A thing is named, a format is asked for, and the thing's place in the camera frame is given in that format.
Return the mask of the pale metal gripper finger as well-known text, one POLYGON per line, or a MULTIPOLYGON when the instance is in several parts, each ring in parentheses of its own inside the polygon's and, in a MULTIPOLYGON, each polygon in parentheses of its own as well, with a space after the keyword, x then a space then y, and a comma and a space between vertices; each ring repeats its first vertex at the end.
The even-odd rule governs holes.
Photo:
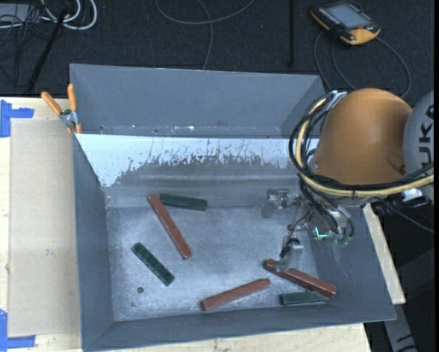
POLYGON ((286 210, 300 206, 300 195, 297 192, 291 192, 287 188, 273 189, 266 191, 266 200, 261 207, 261 217, 270 219, 275 210, 286 210))
POLYGON ((304 246, 296 237, 289 238, 283 245, 279 254, 277 269, 287 271, 290 268, 298 268, 304 246))

